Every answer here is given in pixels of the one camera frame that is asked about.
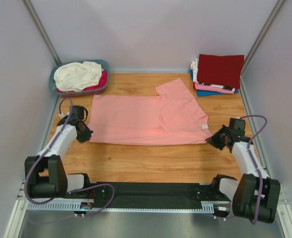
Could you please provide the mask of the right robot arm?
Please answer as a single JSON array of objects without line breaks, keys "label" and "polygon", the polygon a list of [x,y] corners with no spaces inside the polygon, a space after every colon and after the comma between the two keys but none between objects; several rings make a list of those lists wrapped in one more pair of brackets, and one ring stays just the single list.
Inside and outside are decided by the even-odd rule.
[{"label": "right robot arm", "polygon": [[219,150],[227,147],[242,174],[240,181],[220,177],[220,182],[211,186],[210,193],[216,200],[227,196],[234,216],[246,218],[253,224],[271,224],[275,220],[281,185],[270,178],[257,159],[253,139],[245,135],[245,117],[231,118],[228,126],[223,125],[206,139]]}]

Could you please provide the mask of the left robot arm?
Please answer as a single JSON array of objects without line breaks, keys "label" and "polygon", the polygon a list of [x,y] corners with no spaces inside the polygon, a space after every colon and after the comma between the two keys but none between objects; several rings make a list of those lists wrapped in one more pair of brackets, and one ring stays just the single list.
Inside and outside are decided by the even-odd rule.
[{"label": "left robot arm", "polygon": [[66,175],[62,159],[73,141],[90,140],[93,131],[85,124],[88,110],[83,106],[70,107],[69,114],[61,118],[49,143],[36,155],[25,160],[24,191],[27,199],[38,203],[37,198],[62,198],[68,192],[80,199],[91,194],[91,186],[83,174]]}]

